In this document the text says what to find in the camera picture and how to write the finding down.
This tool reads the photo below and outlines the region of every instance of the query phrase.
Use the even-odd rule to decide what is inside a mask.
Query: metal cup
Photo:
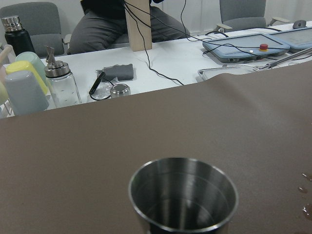
[[[111,98],[128,96],[130,94],[130,87],[126,84],[115,84],[111,88]]]
[[[226,233],[238,206],[232,181],[218,168],[190,158],[144,164],[129,183],[144,233]]]

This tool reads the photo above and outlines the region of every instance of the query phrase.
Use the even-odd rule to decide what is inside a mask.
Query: water droplet
[[[308,190],[305,188],[305,187],[298,187],[298,190],[304,194],[307,194],[308,193]]]
[[[311,204],[307,204],[303,207],[302,209],[304,216],[308,219],[312,221],[312,205]]]
[[[305,179],[307,179],[308,181],[312,182],[312,176],[311,176],[311,175],[309,175],[309,174],[307,174],[307,173],[302,173],[302,175],[303,175],[303,177],[304,177]]]

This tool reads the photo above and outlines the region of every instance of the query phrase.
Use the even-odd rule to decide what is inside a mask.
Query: metal rod
[[[281,63],[284,63],[284,62],[286,62],[286,61],[288,61],[288,60],[291,60],[291,59],[293,59],[293,58],[296,58],[296,57],[298,57],[298,56],[308,54],[308,53],[310,53],[310,52],[312,52],[312,47],[311,47],[311,48],[308,48],[308,49],[305,49],[305,50],[302,50],[302,51],[299,51],[299,52],[297,52],[297,53],[294,53],[293,55],[290,55],[290,56],[288,56],[288,57],[286,57],[286,58],[282,58],[282,59],[279,59],[279,60],[270,62],[270,63],[266,64],[265,66],[260,67],[259,70],[264,69],[264,68],[272,68],[272,67],[275,67],[276,65],[279,65],[279,64],[281,64]]]

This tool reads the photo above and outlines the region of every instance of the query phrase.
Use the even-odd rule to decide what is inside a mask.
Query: yellow cup
[[[23,70],[32,72],[35,75],[35,78],[38,81],[43,93],[47,94],[48,87],[45,85],[40,75],[38,74],[38,72],[35,70],[35,68],[29,61],[22,60],[22,61],[12,62],[9,66],[6,67],[7,74],[17,72],[17,71],[23,71]]]

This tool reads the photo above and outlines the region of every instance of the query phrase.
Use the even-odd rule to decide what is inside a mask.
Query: bottle cap
[[[70,73],[68,63],[59,60],[55,61],[54,48],[49,46],[46,46],[46,48],[48,51],[48,57],[46,59],[48,65],[44,67],[45,75],[48,78],[56,78]]]
[[[19,16],[3,17],[1,21],[6,32],[14,32],[23,29]]]

